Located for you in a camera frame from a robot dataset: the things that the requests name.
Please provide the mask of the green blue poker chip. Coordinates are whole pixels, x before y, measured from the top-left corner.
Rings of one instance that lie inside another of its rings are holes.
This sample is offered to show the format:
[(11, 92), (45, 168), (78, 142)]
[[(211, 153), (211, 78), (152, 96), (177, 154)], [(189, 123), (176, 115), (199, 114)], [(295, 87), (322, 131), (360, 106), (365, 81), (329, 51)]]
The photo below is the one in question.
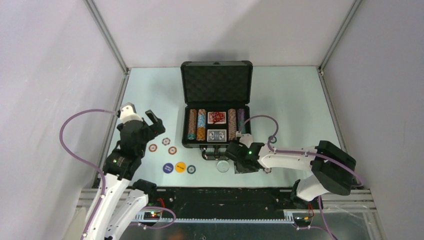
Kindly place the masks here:
[(194, 165), (189, 165), (186, 169), (188, 174), (194, 174), (196, 172), (196, 167)]

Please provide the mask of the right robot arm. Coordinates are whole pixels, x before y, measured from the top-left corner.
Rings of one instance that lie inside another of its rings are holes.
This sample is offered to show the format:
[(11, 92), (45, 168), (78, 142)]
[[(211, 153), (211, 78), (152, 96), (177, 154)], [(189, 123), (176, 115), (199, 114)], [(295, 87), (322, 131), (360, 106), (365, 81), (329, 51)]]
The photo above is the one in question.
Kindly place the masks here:
[(310, 176), (293, 184), (290, 201), (297, 209), (304, 209), (327, 193), (348, 196), (354, 186), (357, 161), (326, 140), (300, 149), (277, 149), (260, 142), (246, 145), (232, 140), (224, 156), (241, 166), (243, 173), (275, 168), (309, 172)]

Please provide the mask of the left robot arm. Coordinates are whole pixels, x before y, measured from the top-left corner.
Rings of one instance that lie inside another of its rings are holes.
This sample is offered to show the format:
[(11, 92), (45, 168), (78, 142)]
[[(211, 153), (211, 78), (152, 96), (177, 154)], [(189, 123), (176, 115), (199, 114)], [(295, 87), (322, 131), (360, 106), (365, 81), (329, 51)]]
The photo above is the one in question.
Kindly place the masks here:
[(158, 194), (150, 188), (135, 187), (130, 191), (127, 202), (116, 208), (119, 200), (130, 185), (141, 160), (146, 154), (148, 142), (163, 134), (166, 129), (163, 121), (151, 110), (145, 112), (152, 124), (149, 125), (131, 106), (122, 107), (118, 116), (121, 123), (117, 126), (120, 139), (106, 158), (104, 179), (95, 196), (95, 203), (89, 208), (83, 240), (118, 240), (130, 225), (136, 213), (143, 207), (153, 208), (158, 202)]

